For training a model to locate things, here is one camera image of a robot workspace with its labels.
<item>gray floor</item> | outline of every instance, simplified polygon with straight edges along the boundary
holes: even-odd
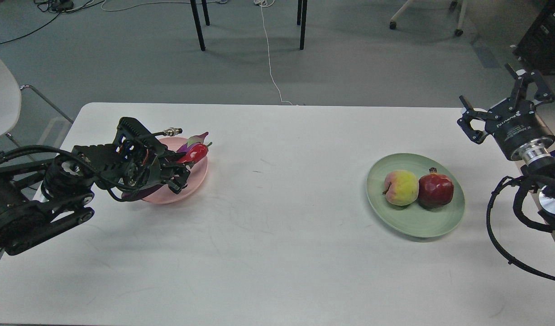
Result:
[[[84,3],[75,0],[76,6]],[[112,0],[105,7],[139,3]],[[296,0],[276,0],[263,9],[272,72],[284,100],[460,107],[458,97],[466,95],[476,107],[489,107],[509,95],[513,80],[503,65],[520,68],[510,46],[520,41],[542,1],[489,1],[484,12],[478,5],[487,2],[475,1],[461,37],[453,35],[459,10],[449,11],[449,0],[416,2],[391,31],[390,17],[402,3],[311,0],[303,51]],[[33,35],[0,45],[0,58],[18,83],[38,87],[71,117],[94,101],[279,105],[260,8],[250,0],[230,0],[209,4],[209,13],[206,52],[199,50],[190,6],[159,4],[62,14]],[[0,42],[53,17],[29,1],[1,1]],[[555,91],[555,76],[547,80]],[[555,103],[542,106],[540,114],[555,132]],[[23,95],[13,130],[20,142],[52,145],[62,141],[62,128],[62,119],[43,101]],[[7,139],[0,141],[0,150],[11,147]]]

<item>chair leg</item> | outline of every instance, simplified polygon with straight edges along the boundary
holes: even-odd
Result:
[[[460,36],[462,35],[462,23],[464,22],[464,14],[466,13],[466,5],[467,5],[467,0],[463,0],[462,4],[460,5],[460,16],[459,16],[459,22],[457,25],[457,30],[455,31],[455,35]]]
[[[203,6],[203,16],[205,16],[205,25],[211,25],[209,23],[209,11],[207,11],[207,0],[201,0],[201,5]]]
[[[195,21],[195,29],[197,29],[197,37],[199,38],[199,47],[201,47],[201,51],[205,51],[205,41],[203,41],[203,32],[201,31],[196,0],[191,0],[191,10],[193,11],[193,20]]]
[[[300,31],[300,50],[304,49],[306,39],[306,12],[308,12],[308,0],[302,0],[302,28]]]
[[[298,21],[296,22],[298,26],[301,24],[301,19],[302,19],[302,0],[298,0]]]
[[[23,91],[25,89],[31,89],[34,93],[36,93],[36,95],[38,95],[41,99],[46,101],[46,103],[48,103],[48,105],[52,106],[52,108],[55,109],[56,112],[60,113],[60,115],[62,115],[66,120],[68,120],[68,122],[70,122],[71,124],[74,123],[74,120],[72,120],[66,114],[64,114],[64,112],[62,112],[62,110],[60,110],[58,108],[58,106],[54,105],[54,103],[52,103],[47,97],[45,97],[44,94],[40,93],[40,91],[38,91],[34,86],[24,85],[24,86],[20,87],[20,91]]]
[[[16,147],[18,147],[18,148],[22,147],[22,145],[19,144],[19,142],[16,140],[16,138],[14,138],[14,136],[12,136],[12,134],[10,134],[9,132],[6,133],[6,137],[8,137],[8,139],[10,139],[10,141],[12,143],[14,143],[14,145],[16,145]],[[27,157],[33,162],[36,161],[36,159],[30,154],[28,154]]]
[[[413,2],[414,0],[408,0],[405,4],[403,4],[402,7],[400,7],[400,9],[398,9],[398,11],[394,14],[394,16],[390,18],[390,21],[395,23],[398,17],[400,17],[400,15],[402,15],[406,8],[410,7]]]

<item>green plate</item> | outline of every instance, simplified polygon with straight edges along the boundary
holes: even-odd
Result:
[[[439,208],[426,209],[414,202],[408,206],[394,206],[383,195],[384,179],[388,173],[403,169],[412,171],[417,177],[429,173],[435,167],[438,173],[447,175],[455,186],[453,200]],[[398,153],[377,161],[366,180],[366,194],[377,215],[394,229],[419,238],[445,235],[457,227],[464,214],[464,194],[457,179],[436,161],[416,154]]]

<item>red chili pepper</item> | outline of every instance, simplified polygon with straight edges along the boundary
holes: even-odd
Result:
[[[184,157],[181,157],[177,163],[197,163],[201,161],[203,157],[207,156],[208,151],[209,148],[207,148],[207,145],[195,144],[195,146],[193,146]]]

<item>white chair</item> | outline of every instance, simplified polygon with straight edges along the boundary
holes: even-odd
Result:
[[[56,112],[60,113],[71,124],[73,120],[62,112],[54,103],[44,96],[32,85],[18,86],[14,76],[11,74],[7,66],[0,60],[0,136],[3,134],[10,139],[14,145],[20,147],[20,144],[15,140],[10,131],[18,122],[20,115],[22,95],[21,91],[31,89],[40,98],[42,98],[48,105],[52,106]]]
[[[390,18],[390,29],[396,29],[396,20],[400,15],[402,15],[402,12],[404,12],[406,8],[410,7],[410,5],[413,2],[414,0],[407,0],[406,3],[402,7],[400,7],[400,9],[394,14],[394,16]],[[458,4],[458,0],[452,1],[449,9],[454,10],[455,8],[457,8],[457,4]],[[462,0],[462,4],[460,5],[459,21],[458,21],[457,29],[455,29],[455,35],[457,36],[462,35],[462,23],[464,21],[464,14],[466,13],[466,6],[467,6],[467,0]]]

